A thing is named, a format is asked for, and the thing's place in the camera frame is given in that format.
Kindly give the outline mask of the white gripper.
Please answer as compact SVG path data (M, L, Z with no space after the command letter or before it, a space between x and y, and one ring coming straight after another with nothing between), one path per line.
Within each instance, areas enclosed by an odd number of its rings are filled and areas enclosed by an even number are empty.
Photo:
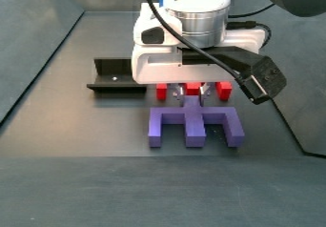
M227 9L208 12L184 12L165 9L153 4L163 20L196 47L238 47L248 53L258 53L264 39L263 30L226 30ZM231 80L231 75L207 61L187 65L182 55L184 45L168 33L143 3L133 26L133 50L131 55L132 78L139 84L176 83L172 96L184 106L186 82L203 82L199 87L200 105L214 91L214 83Z

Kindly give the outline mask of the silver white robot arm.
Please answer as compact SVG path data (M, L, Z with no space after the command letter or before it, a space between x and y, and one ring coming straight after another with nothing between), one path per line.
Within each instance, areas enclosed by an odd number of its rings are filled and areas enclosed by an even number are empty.
M255 74L264 32L227 28L231 0L147 0L133 26L132 78L139 84L212 83L230 75L254 103L267 99Z

